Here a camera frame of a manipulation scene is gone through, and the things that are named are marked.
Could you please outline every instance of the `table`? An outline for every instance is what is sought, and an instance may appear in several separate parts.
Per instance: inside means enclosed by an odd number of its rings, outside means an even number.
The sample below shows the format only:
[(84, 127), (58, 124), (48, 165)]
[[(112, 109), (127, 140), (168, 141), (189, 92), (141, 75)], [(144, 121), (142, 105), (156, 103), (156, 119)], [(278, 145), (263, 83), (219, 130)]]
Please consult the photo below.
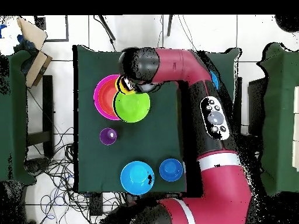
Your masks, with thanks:
[[(118, 74), (120, 52), (93, 52), (80, 45), (78, 50), (78, 191), (125, 192), (120, 183), (123, 167), (140, 160), (149, 164), (155, 174), (150, 192), (179, 193), (185, 191), (185, 178), (164, 181), (159, 166), (167, 158), (182, 162), (180, 128), (176, 105), (177, 86), (164, 84), (150, 93), (148, 115), (137, 123), (112, 121), (98, 113), (93, 102), (96, 85), (104, 77)], [(99, 140), (104, 128), (117, 131), (113, 145)]]

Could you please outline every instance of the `dark green table cover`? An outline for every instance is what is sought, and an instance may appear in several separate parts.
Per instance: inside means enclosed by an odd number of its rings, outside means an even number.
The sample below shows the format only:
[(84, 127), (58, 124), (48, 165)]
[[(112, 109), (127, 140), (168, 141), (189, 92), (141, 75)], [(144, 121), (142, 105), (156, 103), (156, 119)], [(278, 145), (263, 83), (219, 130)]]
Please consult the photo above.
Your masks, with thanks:
[(292, 167), (294, 88), (299, 86), (299, 52), (272, 43), (260, 63), (267, 74), (264, 96), (263, 156), (261, 175), (269, 195), (299, 191), (299, 172)]
[(26, 159), (26, 78), (21, 65), (30, 58), (27, 51), (0, 57), (0, 181), (16, 180), (31, 185), (24, 168)]
[[(134, 160), (148, 163), (155, 173), (150, 192), (185, 191), (185, 178), (166, 182), (159, 176), (164, 159), (182, 161), (178, 130), (178, 111), (174, 83), (166, 83), (150, 93), (151, 109), (140, 122), (112, 121), (98, 113), (93, 93), (104, 77), (118, 74), (120, 52), (94, 52), (80, 45), (78, 50), (78, 190), (80, 192), (124, 192), (120, 183), (123, 167)], [(234, 59), (239, 49), (223, 54), (207, 54), (221, 74), (221, 79), (234, 95)], [(104, 128), (117, 131), (117, 141), (110, 146), (100, 143)]]

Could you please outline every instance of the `yellow bowl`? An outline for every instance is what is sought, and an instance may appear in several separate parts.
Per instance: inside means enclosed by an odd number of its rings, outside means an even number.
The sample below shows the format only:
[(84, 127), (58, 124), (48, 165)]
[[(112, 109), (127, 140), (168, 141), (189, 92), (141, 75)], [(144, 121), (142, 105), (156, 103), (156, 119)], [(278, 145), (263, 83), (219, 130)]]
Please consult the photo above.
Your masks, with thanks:
[(123, 83), (121, 82), (121, 76), (119, 76), (115, 81), (115, 87), (119, 92), (123, 93), (124, 95), (131, 95), (135, 93), (134, 90), (129, 91), (124, 87)]

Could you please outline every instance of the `blue bowl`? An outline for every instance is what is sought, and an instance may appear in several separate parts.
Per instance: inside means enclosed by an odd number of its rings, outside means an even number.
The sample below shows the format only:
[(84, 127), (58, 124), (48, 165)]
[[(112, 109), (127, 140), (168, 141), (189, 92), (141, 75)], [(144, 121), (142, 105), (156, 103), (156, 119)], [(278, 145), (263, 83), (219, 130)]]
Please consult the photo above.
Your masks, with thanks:
[(160, 165), (161, 177), (169, 182), (178, 180), (183, 174), (183, 166), (176, 159), (164, 160)]
[(132, 195), (143, 195), (154, 185), (154, 172), (144, 162), (131, 162), (123, 168), (120, 182), (123, 188)]

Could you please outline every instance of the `robot control buttons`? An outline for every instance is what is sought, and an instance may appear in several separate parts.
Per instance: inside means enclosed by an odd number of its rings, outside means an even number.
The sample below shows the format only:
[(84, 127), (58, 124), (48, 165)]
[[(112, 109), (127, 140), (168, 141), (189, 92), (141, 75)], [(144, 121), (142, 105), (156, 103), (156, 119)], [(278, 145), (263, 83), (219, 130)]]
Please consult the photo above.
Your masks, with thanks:
[(219, 111), (212, 111), (208, 115), (208, 121), (213, 125), (220, 125), (224, 121), (224, 116)]
[(230, 130), (220, 102), (213, 96), (205, 97), (200, 103), (201, 114), (207, 133), (213, 139), (226, 140)]

